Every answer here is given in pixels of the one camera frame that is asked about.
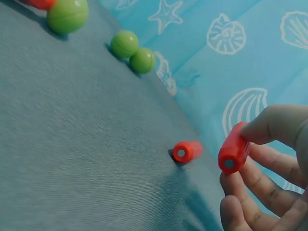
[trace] hand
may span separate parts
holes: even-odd
[[[224,231],[308,231],[308,106],[269,106],[241,135],[255,144],[239,172],[220,176],[226,194],[220,204]],[[263,145],[274,140],[292,147],[297,159]],[[254,161],[305,192],[283,190]],[[280,218],[263,213],[246,186]]]

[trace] gray fabric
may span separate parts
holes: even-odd
[[[89,6],[58,38],[44,12],[0,0],[0,230],[219,230],[216,160],[172,161],[197,134],[154,73],[108,52],[120,26]]]

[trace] red plastic cap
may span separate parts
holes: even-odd
[[[173,158],[180,163],[186,164],[202,156],[203,147],[198,141],[182,141],[173,148]]]
[[[218,154],[218,165],[225,174],[239,171],[249,155],[251,142],[247,142],[240,136],[241,122],[236,124],[223,143]]]
[[[24,0],[28,4],[40,10],[49,10],[57,0]]]

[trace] seashell print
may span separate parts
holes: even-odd
[[[267,93],[263,88],[248,88],[229,100],[222,116],[226,137],[235,124],[253,120],[267,107]]]
[[[280,30],[285,43],[308,49],[308,13],[300,11],[286,13],[282,17]]]
[[[163,55],[158,51],[155,51],[154,54],[157,56],[159,60],[159,67],[156,72],[157,76],[163,82],[163,84],[165,85],[169,93],[172,96],[176,95],[177,94],[177,84],[176,84],[175,79],[171,77],[172,73],[169,68],[168,60],[165,59]]]
[[[138,0],[119,0],[119,3],[116,6],[117,11],[124,10],[132,5],[134,5]]]
[[[285,190],[294,191],[294,192],[299,193],[299,194],[303,194],[303,192],[304,192],[304,190],[302,188],[300,188],[296,185],[293,185],[288,181],[284,182],[284,185],[283,185],[282,188],[285,189]]]
[[[227,15],[221,13],[207,33],[207,44],[220,54],[235,54],[246,43],[244,27],[237,21],[231,22]]]

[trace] plastic ball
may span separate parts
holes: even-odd
[[[119,58],[129,58],[139,47],[137,36],[128,30],[118,32],[111,40],[111,52]]]
[[[156,58],[148,48],[141,48],[129,59],[130,68],[140,74],[145,74],[153,70]]]
[[[55,33],[64,35],[81,28],[89,15],[86,0],[57,0],[47,11],[48,25]]]

